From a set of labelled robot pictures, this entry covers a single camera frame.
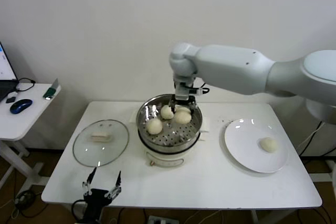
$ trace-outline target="white table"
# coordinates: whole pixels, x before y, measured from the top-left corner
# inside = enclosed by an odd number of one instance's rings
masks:
[[[75,129],[45,190],[42,200],[71,204],[83,198],[81,184],[92,168],[80,165],[72,155],[76,136],[89,124],[104,119],[123,122],[130,141],[111,164],[99,167],[93,188],[110,189],[121,170],[122,193],[110,206],[193,209],[296,209],[322,204],[314,184],[272,108],[267,104],[199,103],[209,133],[194,148],[194,158],[182,166],[150,166],[130,122],[138,102],[91,102]],[[273,174],[260,174],[239,165],[223,145],[225,126],[240,118],[254,118],[273,125],[288,145],[285,167]],[[285,214],[275,213],[272,220]]]
[[[30,86],[30,83],[20,83],[18,88],[24,90]],[[11,114],[9,111],[13,103],[6,103],[6,99],[0,102],[0,156],[11,164],[10,168],[0,180],[0,188],[14,168],[27,177],[19,192],[29,189],[31,185],[46,185],[48,182],[49,177],[38,175],[43,163],[37,163],[34,168],[31,168],[21,159],[22,156],[28,156],[29,152],[18,140],[26,135],[39,116],[53,101],[53,99],[45,100],[43,98],[43,95],[50,86],[51,84],[36,83],[33,88],[19,92],[15,101],[31,99],[33,103],[30,107],[17,115]],[[59,93],[60,89],[61,87],[59,86],[55,96]],[[7,146],[5,141],[12,141],[13,146],[19,151],[19,154],[16,155],[16,153]]]

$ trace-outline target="white robotic arm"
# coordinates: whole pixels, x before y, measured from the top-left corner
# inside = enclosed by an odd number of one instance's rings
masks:
[[[274,62],[247,48],[177,44],[171,55],[175,97],[187,100],[196,77],[240,94],[299,95],[336,106],[336,50],[313,52],[301,59]]]

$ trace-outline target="computer mouse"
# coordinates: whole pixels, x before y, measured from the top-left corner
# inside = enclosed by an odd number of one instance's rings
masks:
[[[32,103],[33,101],[30,99],[22,99],[15,102],[9,110],[12,114],[18,114],[28,108]]]

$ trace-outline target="table leg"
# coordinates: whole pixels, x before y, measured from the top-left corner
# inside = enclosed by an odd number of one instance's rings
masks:
[[[25,157],[29,156],[29,151],[23,146],[22,143],[20,143],[20,141],[13,142],[13,145],[17,149],[17,151],[23,153]]]
[[[9,148],[3,141],[0,140],[0,156],[9,162],[21,174],[27,177],[19,193],[30,189],[32,185],[45,186],[49,180],[49,177],[42,177],[38,175],[39,171],[43,167],[43,163],[37,163],[34,168],[31,168],[21,159],[21,155],[23,154],[16,155],[15,152],[11,150],[11,148]]]

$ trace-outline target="floor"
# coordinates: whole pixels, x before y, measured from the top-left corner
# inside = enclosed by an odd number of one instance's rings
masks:
[[[32,152],[29,157],[24,158],[24,160],[29,164],[33,165],[36,162],[44,162],[45,166],[40,172],[43,176],[50,176],[52,174],[53,169],[55,168],[61,154],[55,153],[41,153],[41,152]],[[7,171],[9,164],[0,158],[0,176]],[[308,172],[310,173],[323,173],[328,172],[329,169],[324,162],[311,161],[306,165]],[[16,178],[16,191],[21,187],[25,178],[17,172]],[[12,172],[10,178],[7,180],[6,184],[0,189],[0,223],[6,223],[6,220],[11,215],[14,204],[10,202],[6,206],[2,207],[3,204],[7,203],[13,198],[14,194],[14,180],[15,173]],[[332,222],[336,224],[336,202],[334,198],[333,188],[331,183],[316,183],[315,184],[322,199],[323,206],[328,211],[329,215],[332,218]],[[33,187],[32,190],[35,193],[42,192],[42,187]],[[35,203],[28,209],[24,211],[25,215],[34,215],[39,212],[42,208],[44,208],[45,204],[41,201],[40,196],[38,196]],[[115,224],[117,223],[117,217],[120,212],[120,208],[105,208],[102,215],[102,223],[103,224]],[[323,212],[322,208],[318,208],[319,211],[326,219],[327,216]],[[124,223],[141,223],[145,222],[145,216],[149,215],[167,217],[171,219],[179,220],[180,223],[184,223],[185,220],[196,214],[195,217],[190,218],[187,224],[198,224],[203,218],[214,214],[210,218],[206,219],[202,224],[220,224],[220,223],[252,223],[250,211],[196,211],[196,210],[166,210],[166,209],[146,209],[145,213],[143,209],[137,208],[125,208],[122,210],[120,214],[120,222],[119,224]],[[267,214],[268,211],[258,211],[259,217]],[[303,224],[310,223],[326,223],[323,219],[312,209],[304,209],[299,211],[300,218]],[[25,218],[19,215],[16,219],[9,219],[7,223],[15,224],[15,223],[49,223],[49,224],[73,224],[75,223],[74,218],[71,213],[66,210],[63,206],[60,205],[48,205],[48,207],[37,217],[35,218]],[[280,224],[299,224],[300,221],[297,217],[297,211],[292,213],[283,219]]]

